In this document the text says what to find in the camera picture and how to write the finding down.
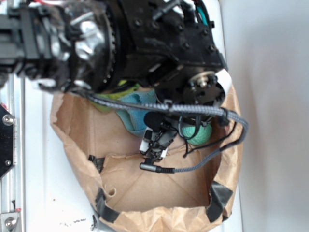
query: screw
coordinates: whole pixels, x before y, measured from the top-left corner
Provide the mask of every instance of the screw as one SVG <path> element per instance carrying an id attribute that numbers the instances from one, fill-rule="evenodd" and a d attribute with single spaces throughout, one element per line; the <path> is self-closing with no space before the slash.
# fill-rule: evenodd
<path id="1" fill-rule="evenodd" d="M 183 49 L 188 50 L 190 48 L 190 45 L 188 43 L 183 44 Z"/>
<path id="2" fill-rule="evenodd" d="M 17 221 L 15 218 L 9 217 L 8 219 L 5 220 L 4 224 L 9 231 L 12 231 L 16 227 Z"/>
<path id="3" fill-rule="evenodd" d="M 14 124 L 14 118 L 12 115 L 5 115 L 2 118 L 2 122 L 4 123 L 5 126 L 11 126 Z"/>
<path id="4" fill-rule="evenodd" d="M 143 21 L 142 21 L 141 19 L 139 19 L 139 18 L 136 18 L 136 19 L 134 20 L 134 25 L 135 25 L 136 27 L 140 28 L 140 27 L 143 25 Z"/>
<path id="5" fill-rule="evenodd" d="M 159 30 L 159 29 L 160 29 L 160 26 L 159 26 L 159 24 L 158 24 L 156 21 L 153 21 L 153 22 L 151 23 L 151 27 L 152 27 L 153 29 L 155 29 L 155 30 Z"/>
<path id="6" fill-rule="evenodd" d="M 205 29 L 205 30 L 202 31 L 202 33 L 203 33 L 204 36 L 206 36 L 206 35 L 208 35 L 208 30 Z"/>
<path id="7" fill-rule="evenodd" d="M 209 49 L 210 53 L 212 53 L 212 52 L 217 50 L 217 47 L 214 44 L 212 44 L 212 45 L 209 46 L 208 49 Z"/>
<path id="8" fill-rule="evenodd" d="M 177 30 L 178 32 L 183 31 L 183 25 L 182 25 L 182 24 L 178 24 L 178 25 L 176 26 L 176 30 Z"/>
<path id="9" fill-rule="evenodd" d="M 5 165 L 6 165 L 6 166 L 10 166 L 11 163 L 12 163 L 12 162 L 11 162 L 10 160 L 7 160 L 7 161 L 5 162 Z"/>

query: blue towel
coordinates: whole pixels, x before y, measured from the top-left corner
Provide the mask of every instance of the blue towel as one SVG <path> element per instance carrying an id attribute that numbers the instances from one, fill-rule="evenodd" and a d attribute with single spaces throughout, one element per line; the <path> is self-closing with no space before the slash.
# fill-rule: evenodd
<path id="1" fill-rule="evenodd" d="M 119 99 L 127 103 L 155 103 L 155 91 L 149 92 L 132 92 Z M 144 117 L 148 111 L 146 110 L 117 110 L 116 113 L 121 118 L 128 132 L 143 137 L 146 130 Z"/>

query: white surface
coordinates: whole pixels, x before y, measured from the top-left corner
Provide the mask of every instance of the white surface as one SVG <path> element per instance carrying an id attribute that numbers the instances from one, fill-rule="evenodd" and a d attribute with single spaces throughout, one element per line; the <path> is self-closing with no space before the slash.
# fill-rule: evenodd
<path id="1" fill-rule="evenodd" d="M 245 232 L 309 231 L 309 1 L 221 0 L 230 74 L 250 122 Z"/>
<path id="2" fill-rule="evenodd" d="M 211 19 L 216 21 L 216 45 L 224 51 L 218 1 L 206 3 Z M 71 170 L 62 142 L 49 125 L 51 103 L 52 95 L 34 90 L 26 81 L 27 232 L 91 231 L 93 211 L 90 203 Z M 237 194 L 231 218 L 212 232 L 241 231 Z"/>

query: brown paper bag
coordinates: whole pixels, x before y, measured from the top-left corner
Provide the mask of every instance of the brown paper bag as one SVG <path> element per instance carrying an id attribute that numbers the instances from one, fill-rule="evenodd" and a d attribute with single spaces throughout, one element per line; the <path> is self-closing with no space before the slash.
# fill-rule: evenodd
<path id="1" fill-rule="evenodd" d="M 223 107 L 239 113 L 232 87 Z M 88 100 L 72 95 L 54 98 L 51 124 L 72 169 L 100 220 L 118 232 L 208 231 L 231 215 L 239 178 L 242 145 L 232 147 L 188 173 L 158 174 L 139 168 L 141 138 L 126 131 L 114 111 L 101 113 Z M 212 123 L 211 141 L 228 134 L 232 123 Z M 162 167 L 191 167 L 214 149 L 237 139 L 241 127 L 222 144 L 198 150 L 185 159 L 183 141 L 169 147 Z M 104 158 L 101 173 L 89 155 Z"/>

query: black cable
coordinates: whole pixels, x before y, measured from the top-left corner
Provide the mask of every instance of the black cable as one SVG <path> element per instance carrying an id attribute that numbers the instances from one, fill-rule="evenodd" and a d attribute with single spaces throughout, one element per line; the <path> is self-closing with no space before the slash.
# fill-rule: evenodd
<path id="1" fill-rule="evenodd" d="M 196 119 L 195 119 L 195 130 L 194 130 L 194 133 L 191 137 L 186 137 L 184 136 L 183 134 L 183 128 L 181 126 L 183 122 L 183 117 L 180 116 L 179 119 L 178 119 L 178 134 L 180 135 L 180 137 L 186 139 L 186 140 L 190 140 L 190 139 L 193 139 L 197 133 L 199 132 L 199 128 L 201 126 L 201 116 L 196 116 Z"/>
<path id="2" fill-rule="evenodd" d="M 196 151 L 196 150 L 204 149 L 204 148 L 206 148 L 206 147 L 210 147 L 210 146 L 213 146 L 213 145 L 216 145 L 216 144 L 222 142 L 223 140 L 225 140 L 225 139 L 227 139 L 228 137 L 231 136 L 231 134 L 235 131 L 236 127 L 237 127 L 237 122 L 234 123 L 233 129 L 231 130 L 231 132 L 230 132 L 228 135 L 226 135 L 226 136 L 224 136 L 224 137 L 222 137 L 222 138 L 220 138 L 220 139 L 218 139 L 218 140 L 216 140 L 216 141 L 214 141 L 214 142 L 212 142 L 212 143 L 205 144 L 205 145 L 203 145 L 203 146 L 195 147 L 195 148 L 191 149 L 189 152 L 186 152 L 185 155 L 188 155 L 188 154 L 190 154 L 190 153 L 192 153 L 192 152 L 194 152 L 194 151 Z"/>
<path id="3" fill-rule="evenodd" d="M 214 158 L 216 155 L 220 154 L 221 152 L 229 149 L 230 147 L 233 147 L 235 145 L 238 145 L 240 143 L 242 143 L 242 141 L 245 139 L 246 137 L 246 134 L 247 134 L 247 131 L 248 131 L 248 124 L 245 123 L 243 124 L 243 127 L 242 127 L 242 131 L 241 131 L 241 134 L 239 136 L 238 139 L 236 139 L 235 141 L 233 142 L 230 142 L 216 150 L 214 150 L 213 152 L 211 152 L 208 156 L 206 156 L 199 164 L 193 166 L 193 167 L 190 167 L 190 168 L 174 168 L 172 169 L 171 171 L 173 173 L 183 173 L 183 172 L 190 172 L 190 171 L 194 171 L 196 169 L 199 169 L 201 168 L 202 166 L 204 166 L 209 160 L 211 160 L 212 158 Z"/>

